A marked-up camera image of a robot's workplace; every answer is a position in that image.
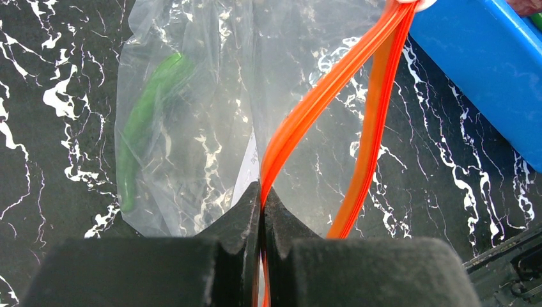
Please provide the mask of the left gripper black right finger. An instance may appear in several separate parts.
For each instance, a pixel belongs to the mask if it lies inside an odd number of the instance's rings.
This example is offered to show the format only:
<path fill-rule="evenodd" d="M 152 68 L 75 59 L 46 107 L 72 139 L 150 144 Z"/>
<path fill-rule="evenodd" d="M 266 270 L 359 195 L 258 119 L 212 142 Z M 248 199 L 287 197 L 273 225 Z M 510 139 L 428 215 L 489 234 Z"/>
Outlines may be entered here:
<path fill-rule="evenodd" d="M 271 191 L 263 211 L 271 306 L 479 306 L 460 258 L 434 238 L 323 239 Z"/>

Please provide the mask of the green toy pepper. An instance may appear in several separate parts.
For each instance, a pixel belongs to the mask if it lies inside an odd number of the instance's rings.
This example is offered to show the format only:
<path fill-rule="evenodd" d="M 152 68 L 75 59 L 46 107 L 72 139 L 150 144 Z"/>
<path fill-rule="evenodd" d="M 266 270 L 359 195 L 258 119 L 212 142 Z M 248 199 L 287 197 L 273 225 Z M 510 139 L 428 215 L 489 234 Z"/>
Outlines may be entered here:
<path fill-rule="evenodd" d="M 136 173 L 139 160 L 150 142 L 153 116 L 162 96 L 179 85 L 190 74 L 192 65 L 182 53 L 164 59 L 153 71 L 141 95 L 135 101 L 128 118 L 116 138 L 116 178 L 120 208 L 130 212 L 136 198 Z"/>

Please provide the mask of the clear zip bag orange zipper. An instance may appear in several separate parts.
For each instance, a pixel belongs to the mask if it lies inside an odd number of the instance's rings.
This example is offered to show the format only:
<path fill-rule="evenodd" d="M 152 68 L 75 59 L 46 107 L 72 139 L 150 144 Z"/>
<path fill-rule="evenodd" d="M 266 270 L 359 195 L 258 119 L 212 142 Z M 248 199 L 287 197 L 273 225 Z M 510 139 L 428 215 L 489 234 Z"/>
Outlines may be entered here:
<path fill-rule="evenodd" d="M 122 218 L 146 237 L 193 237 L 257 182 L 317 235 L 375 172 L 411 4 L 136 1 L 120 58 L 115 150 L 158 65 L 191 73 L 162 96 Z"/>

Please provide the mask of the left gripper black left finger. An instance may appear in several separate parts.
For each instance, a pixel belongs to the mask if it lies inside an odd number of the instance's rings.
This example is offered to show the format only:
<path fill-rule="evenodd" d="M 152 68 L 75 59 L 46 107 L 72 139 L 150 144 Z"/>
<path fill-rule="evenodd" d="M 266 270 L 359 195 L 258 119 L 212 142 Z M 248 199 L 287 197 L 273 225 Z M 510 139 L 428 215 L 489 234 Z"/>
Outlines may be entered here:
<path fill-rule="evenodd" d="M 24 306 L 256 306 L 259 184 L 193 237 L 68 240 Z"/>

